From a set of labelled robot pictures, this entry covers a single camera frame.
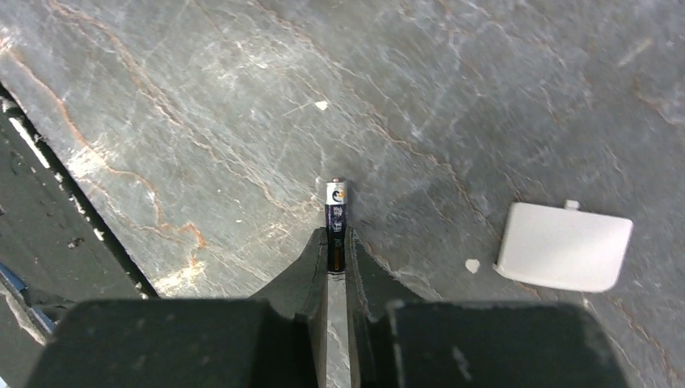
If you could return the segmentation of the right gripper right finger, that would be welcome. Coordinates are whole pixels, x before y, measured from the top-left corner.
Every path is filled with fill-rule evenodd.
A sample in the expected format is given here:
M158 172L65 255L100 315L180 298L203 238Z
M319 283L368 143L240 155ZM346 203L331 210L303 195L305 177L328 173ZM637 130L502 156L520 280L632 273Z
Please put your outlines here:
M396 300L421 301L422 297L402 284L368 252L352 227L345 236L345 285L347 308L370 321L379 320L386 306Z

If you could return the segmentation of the white battery cover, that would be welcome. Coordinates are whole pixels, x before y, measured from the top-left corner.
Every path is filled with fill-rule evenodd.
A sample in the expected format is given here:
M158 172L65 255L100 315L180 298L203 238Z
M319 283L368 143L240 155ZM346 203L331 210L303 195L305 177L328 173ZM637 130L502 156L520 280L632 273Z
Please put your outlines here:
M617 283L633 222L564 208L515 202L510 207L494 271L550 289L603 293Z

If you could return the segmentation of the AAA battery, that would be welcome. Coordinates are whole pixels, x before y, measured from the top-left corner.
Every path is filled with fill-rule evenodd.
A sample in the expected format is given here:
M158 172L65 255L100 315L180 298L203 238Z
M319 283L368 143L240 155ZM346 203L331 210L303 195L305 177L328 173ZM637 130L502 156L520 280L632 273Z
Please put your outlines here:
M333 178L326 183L327 268L328 272L331 273L345 271L344 238L347 228L347 192L347 181L342 178Z

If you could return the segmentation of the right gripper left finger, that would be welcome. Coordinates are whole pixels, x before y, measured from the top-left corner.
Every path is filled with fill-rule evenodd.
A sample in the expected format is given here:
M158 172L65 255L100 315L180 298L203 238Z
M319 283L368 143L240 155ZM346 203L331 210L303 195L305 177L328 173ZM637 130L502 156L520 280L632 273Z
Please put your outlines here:
M250 297L268 301L288 319L326 318L327 247L326 230L315 229L299 257Z

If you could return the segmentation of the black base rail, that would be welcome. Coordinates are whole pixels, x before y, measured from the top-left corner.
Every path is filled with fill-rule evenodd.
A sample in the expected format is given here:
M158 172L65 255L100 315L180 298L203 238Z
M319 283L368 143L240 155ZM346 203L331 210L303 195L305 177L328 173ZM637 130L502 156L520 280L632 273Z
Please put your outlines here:
M158 297L6 89L1 90L1 281L39 341L81 301Z

